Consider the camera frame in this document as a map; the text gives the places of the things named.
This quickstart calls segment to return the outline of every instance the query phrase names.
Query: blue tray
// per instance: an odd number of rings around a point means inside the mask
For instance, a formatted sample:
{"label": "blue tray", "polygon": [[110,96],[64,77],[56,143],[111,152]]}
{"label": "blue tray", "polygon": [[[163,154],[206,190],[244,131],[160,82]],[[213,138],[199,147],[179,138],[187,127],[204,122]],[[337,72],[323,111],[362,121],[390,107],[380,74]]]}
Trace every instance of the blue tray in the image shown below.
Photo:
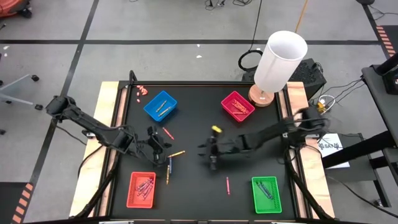
{"label": "blue tray", "polygon": [[[156,110],[162,105],[162,103],[167,100],[166,104],[163,105],[162,109],[159,112]],[[164,113],[162,116],[159,116],[164,110],[166,110],[169,106],[171,108]],[[148,113],[155,121],[162,121],[174,108],[177,106],[177,100],[172,98],[166,91],[161,91],[155,98],[153,98],[147,105],[144,107],[144,111]]]}

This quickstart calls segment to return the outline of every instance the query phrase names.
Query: white lamp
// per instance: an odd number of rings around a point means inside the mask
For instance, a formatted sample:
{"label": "white lamp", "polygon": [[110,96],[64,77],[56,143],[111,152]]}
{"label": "white lamp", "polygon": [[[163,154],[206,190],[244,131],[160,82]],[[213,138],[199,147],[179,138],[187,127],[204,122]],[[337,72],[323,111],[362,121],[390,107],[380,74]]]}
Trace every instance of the white lamp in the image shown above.
{"label": "white lamp", "polygon": [[307,43],[298,34],[290,31],[273,33],[254,74],[255,85],[250,88],[249,99],[256,106],[271,104],[274,93],[283,89],[307,50]]}

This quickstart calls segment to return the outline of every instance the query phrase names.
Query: lamp shade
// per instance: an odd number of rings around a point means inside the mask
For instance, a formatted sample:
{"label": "lamp shade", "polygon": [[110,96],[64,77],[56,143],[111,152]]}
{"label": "lamp shade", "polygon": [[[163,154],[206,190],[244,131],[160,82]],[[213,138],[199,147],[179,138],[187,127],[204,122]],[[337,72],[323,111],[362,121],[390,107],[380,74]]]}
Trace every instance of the lamp shade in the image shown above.
{"label": "lamp shade", "polygon": [[254,74],[254,83],[262,91],[280,91],[307,54],[307,50],[307,43],[298,34],[290,31],[273,33]]}

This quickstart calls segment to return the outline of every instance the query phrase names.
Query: wooden table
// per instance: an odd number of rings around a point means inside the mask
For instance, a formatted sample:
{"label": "wooden table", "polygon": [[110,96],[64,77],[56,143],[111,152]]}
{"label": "wooden table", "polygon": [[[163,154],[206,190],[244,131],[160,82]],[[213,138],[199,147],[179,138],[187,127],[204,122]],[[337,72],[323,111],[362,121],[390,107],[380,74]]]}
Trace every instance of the wooden table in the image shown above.
{"label": "wooden table", "polygon": [[[111,125],[113,117],[114,106],[116,104],[116,95],[118,93],[118,85],[119,82],[103,82],[98,95],[94,118],[108,126]],[[290,82],[287,84],[287,86],[288,86],[292,113],[294,114],[299,109],[308,107],[307,97],[305,95],[303,83]],[[123,115],[122,111],[125,106],[124,99],[126,98],[126,93],[127,89],[123,89],[118,108],[116,126],[119,126],[121,124],[122,115]],[[286,112],[283,93],[280,92],[279,95],[282,106],[282,112],[283,115],[286,116],[287,112]],[[316,140],[308,139],[306,140],[306,142],[308,145],[318,148]],[[99,146],[100,145],[98,144],[96,139],[89,139],[87,142],[84,157],[89,155]],[[114,153],[115,151],[111,153],[110,157],[111,162],[108,164],[109,165],[108,170],[110,170],[112,166],[113,163],[112,158],[114,157]],[[91,157],[91,159],[88,159],[85,165],[82,167],[77,182],[76,192],[73,198],[72,207],[70,210],[70,216],[79,213],[97,190],[100,182],[104,157],[105,157],[105,147],[99,150],[96,154],[94,154]],[[301,158],[302,158],[303,170],[308,190],[311,192],[311,194],[314,196],[314,198],[317,200],[320,206],[322,206],[322,208],[327,212],[327,214],[334,217],[335,214],[333,212],[333,206],[330,200],[329,189],[326,182],[325,172],[322,166],[321,156],[319,155],[318,152],[314,151],[313,149],[305,147],[301,150]],[[296,186],[296,191],[297,191],[298,208],[300,211],[300,216],[302,218],[305,218],[307,216],[305,213],[303,195],[301,194],[301,191],[297,186]],[[101,207],[99,209],[100,215],[105,215],[106,213],[106,203],[108,201],[108,195],[109,195],[109,186],[103,194]],[[312,215],[314,216],[314,218],[317,217],[314,211],[312,211]]]}

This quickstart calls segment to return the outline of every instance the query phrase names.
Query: green tray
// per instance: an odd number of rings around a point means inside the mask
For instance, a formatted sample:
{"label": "green tray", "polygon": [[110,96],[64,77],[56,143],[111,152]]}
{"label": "green tray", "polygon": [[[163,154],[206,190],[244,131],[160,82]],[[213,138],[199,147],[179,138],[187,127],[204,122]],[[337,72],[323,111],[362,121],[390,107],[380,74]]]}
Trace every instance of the green tray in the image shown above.
{"label": "green tray", "polygon": [[[260,181],[266,186],[272,195],[272,199],[267,198],[257,186],[256,181]],[[257,214],[282,212],[276,177],[252,177],[251,186],[253,187],[254,208],[256,208]]]}

